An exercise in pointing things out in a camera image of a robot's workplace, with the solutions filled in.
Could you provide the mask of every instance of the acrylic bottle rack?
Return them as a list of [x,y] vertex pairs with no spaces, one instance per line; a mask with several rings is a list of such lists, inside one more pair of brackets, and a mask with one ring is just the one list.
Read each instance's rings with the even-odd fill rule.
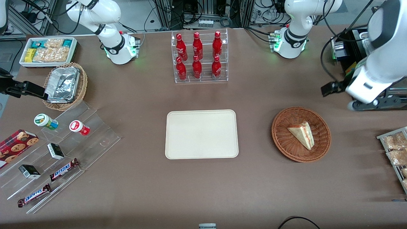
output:
[[[214,80],[212,78],[212,63],[213,63],[213,55],[212,55],[212,43],[215,35],[215,31],[221,32],[221,40],[222,40],[222,54],[220,56],[220,63],[222,64],[221,68],[221,76],[218,80]],[[180,81],[177,69],[176,69],[176,58],[178,56],[176,45],[177,40],[175,35],[177,33],[182,34],[182,39],[186,45],[186,52],[188,54],[188,59],[184,61],[186,67],[186,81]],[[173,66],[174,66],[174,77],[176,83],[199,83],[199,82],[219,82],[219,81],[227,81],[229,79],[228,73],[228,31],[227,29],[218,29],[218,30],[199,30],[199,36],[202,41],[203,46],[203,59],[200,60],[202,64],[202,77],[201,79],[196,79],[193,76],[193,56],[194,51],[192,48],[192,44],[194,42],[194,35],[192,31],[182,31],[182,32],[172,32],[171,34],[171,50],[173,55]]]
[[[46,183],[50,183],[52,192],[40,196],[21,208],[21,211],[27,214],[37,212],[120,140],[120,137],[100,119],[96,110],[84,101],[69,108],[55,120],[59,122],[57,129],[43,128],[37,133],[39,142],[34,145],[34,148],[37,148],[31,152],[24,152],[0,170],[2,191],[9,201],[15,203],[16,208],[19,199],[29,196],[44,187]],[[69,124],[73,120],[80,120],[89,126],[90,133],[82,136],[70,131]],[[47,148],[49,143],[58,144],[65,158],[62,160],[52,158]],[[49,175],[74,158],[78,159],[80,165],[51,182]],[[18,169],[23,164],[33,165],[41,176],[36,180],[25,178]]]

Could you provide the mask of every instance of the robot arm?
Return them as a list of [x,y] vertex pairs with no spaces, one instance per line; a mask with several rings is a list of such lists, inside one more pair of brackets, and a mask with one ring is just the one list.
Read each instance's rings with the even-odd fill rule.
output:
[[325,13],[331,6],[330,12],[333,13],[341,4],[342,0],[286,0],[284,8],[291,17],[291,23],[289,28],[275,31],[273,51],[288,59],[299,56],[313,26],[311,15],[322,15],[324,5]]
[[407,2],[387,0],[370,18],[368,33],[375,50],[361,60],[346,88],[356,100],[371,103],[407,75]]
[[94,34],[105,47],[107,56],[115,64],[125,64],[138,56],[138,46],[134,37],[121,34],[113,23],[119,22],[121,11],[119,5],[112,0],[71,0],[66,5],[70,8],[68,16]]

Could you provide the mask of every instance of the brown tablecloth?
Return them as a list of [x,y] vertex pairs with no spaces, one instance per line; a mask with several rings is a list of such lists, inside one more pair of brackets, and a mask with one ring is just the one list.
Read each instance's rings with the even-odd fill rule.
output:
[[[0,228],[187,229],[214,222],[219,229],[268,229],[293,215],[321,228],[406,227],[407,203],[391,202],[405,198],[402,187],[375,138],[407,126],[406,112],[351,112],[347,94],[321,96],[330,81],[319,63],[331,37],[324,26],[312,29],[296,59],[270,53],[246,30],[228,31],[229,81],[206,85],[174,83],[170,32],[147,34],[140,58],[122,66],[106,58],[96,36],[77,37],[75,61],[89,77],[85,100],[123,139],[34,215],[0,192]],[[339,66],[328,66],[339,76]],[[42,85],[48,73],[22,67],[17,80]],[[290,106],[310,108],[329,125],[332,146],[320,161],[296,163],[274,145],[273,118]],[[167,159],[166,115],[213,109],[236,112],[239,155]],[[59,114],[40,99],[10,97],[0,139],[19,128],[39,131],[33,118],[41,112]],[[290,226],[312,228],[300,220]]]

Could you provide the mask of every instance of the wicker basket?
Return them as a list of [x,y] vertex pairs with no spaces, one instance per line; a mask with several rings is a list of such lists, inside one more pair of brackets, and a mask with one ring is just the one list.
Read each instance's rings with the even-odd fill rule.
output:
[[[77,89],[77,93],[75,95],[75,100],[72,103],[49,103],[44,100],[43,102],[44,102],[45,106],[50,109],[65,111],[69,107],[73,106],[74,104],[82,101],[83,98],[85,97],[86,86],[88,85],[88,77],[86,76],[86,72],[83,70],[83,68],[79,64],[76,64],[76,63],[64,64],[64,65],[58,66],[57,68],[67,68],[67,67],[76,67],[81,71],[81,74],[79,76],[78,89]],[[45,80],[44,88],[46,88],[48,85],[48,80],[50,79],[51,72],[48,74],[48,77]]]
[[[287,129],[291,124],[307,121],[311,127],[315,145],[306,149]],[[288,158],[298,162],[313,162],[321,159],[329,150],[331,134],[328,125],[314,111],[304,107],[290,107],[274,118],[271,135],[277,148]]]

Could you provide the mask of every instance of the red-capped bottle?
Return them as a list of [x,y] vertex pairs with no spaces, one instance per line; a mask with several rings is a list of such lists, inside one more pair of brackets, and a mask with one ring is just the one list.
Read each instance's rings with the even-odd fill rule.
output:
[[198,32],[194,33],[194,43],[192,44],[192,47],[194,49],[194,55],[197,55],[199,59],[202,59],[204,57],[204,50],[202,48],[202,41],[199,38]]
[[181,81],[186,81],[186,67],[185,64],[182,62],[181,57],[177,57],[177,65],[175,68],[177,69],[177,74],[179,77],[179,80]]
[[178,56],[182,58],[182,61],[188,60],[188,54],[186,54],[186,45],[185,42],[182,40],[182,35],[180,33],[177,33],[175,37],[177,38]]
[[222,64],[219,62],[219,56],[216,55],[212,63],[212,79],[218,80],[221,77]]
[[199,61],[197,55],[194,56],[194,62],[192,63],[192,69],[194,70],[194,77],[200,79],[202,77],[202,64]]
[[215,39],[213,40],[212,43],[212,55],[213,58],[215,58],[216,55],[221,56],[222,54],[222,40],[221,40],[221,32],[216,31],[215,32]]

